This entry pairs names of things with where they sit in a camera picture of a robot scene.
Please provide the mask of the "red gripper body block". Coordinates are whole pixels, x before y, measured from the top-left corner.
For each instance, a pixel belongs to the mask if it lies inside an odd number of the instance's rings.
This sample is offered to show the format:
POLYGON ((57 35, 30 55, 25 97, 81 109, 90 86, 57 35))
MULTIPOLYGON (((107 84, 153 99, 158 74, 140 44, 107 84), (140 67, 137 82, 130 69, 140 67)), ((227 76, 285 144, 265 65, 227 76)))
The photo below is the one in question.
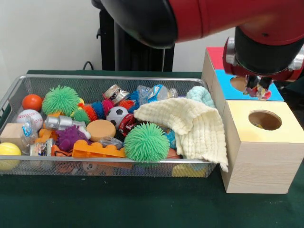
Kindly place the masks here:
POLYGON ((230 37, 224 46, 223 66, 230 75, 295 81, 304 69, 304 43, 269 46, 230 37))

